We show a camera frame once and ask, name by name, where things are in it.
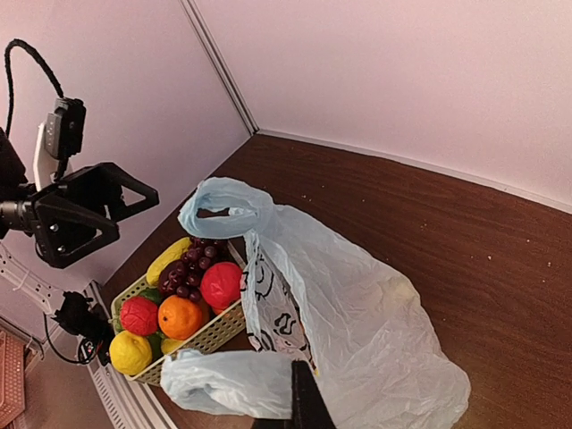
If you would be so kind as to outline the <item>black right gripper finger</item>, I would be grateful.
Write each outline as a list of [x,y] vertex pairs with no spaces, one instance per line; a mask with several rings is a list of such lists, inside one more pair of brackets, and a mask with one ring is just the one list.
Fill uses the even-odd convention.
[[291,427],[299,429],[334,429],[335,425],[307,362],[293,361],[291,371]]

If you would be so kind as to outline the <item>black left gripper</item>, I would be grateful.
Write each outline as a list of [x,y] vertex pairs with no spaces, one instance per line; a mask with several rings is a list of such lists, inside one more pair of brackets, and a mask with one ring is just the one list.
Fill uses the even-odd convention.
[[37,255],[64,269],[118,240],[118,222],[158,204],[156,189],[117,164],[84,167],[33,196]]

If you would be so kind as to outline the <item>light blue plastic bag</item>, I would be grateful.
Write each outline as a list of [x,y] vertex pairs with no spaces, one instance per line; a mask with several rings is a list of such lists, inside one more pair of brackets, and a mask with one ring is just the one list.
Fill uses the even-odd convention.
[[291,364],[311,368],[335,428],[450,428],[467,374],[442,352],[411,281],[293,206],[242,181],[201,182],[178,216],[208,239],[244,240],[251,350],[185,349],[162,366],[179,407],[290,420]]

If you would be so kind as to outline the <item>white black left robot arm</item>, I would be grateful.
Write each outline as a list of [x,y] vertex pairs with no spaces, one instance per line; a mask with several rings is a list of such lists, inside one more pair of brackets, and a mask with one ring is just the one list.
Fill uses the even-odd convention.
[[64,269],[120,238],[118,223],[159,204],[156,189],[103,162],[37,190],[1,133],[1,237],[21,231],[38,257]]

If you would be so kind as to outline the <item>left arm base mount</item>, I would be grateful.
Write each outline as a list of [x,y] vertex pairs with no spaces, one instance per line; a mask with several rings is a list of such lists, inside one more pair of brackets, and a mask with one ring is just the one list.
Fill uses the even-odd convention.
[[[66,363],[86,366],[95,358],[103,366],[111,362],[109,348],[114,330],[105,317],[104,308],[100,304],[94,307],[89,305],[93,301],[79,292],[66,291],[63,294],[63,304],[55,311],[55,315],[49,317],[43,314],[47,343],[55,355]],[[81,337],[76,359],[64,356],[52,342],[47,323],[49,318],[70,335]]]

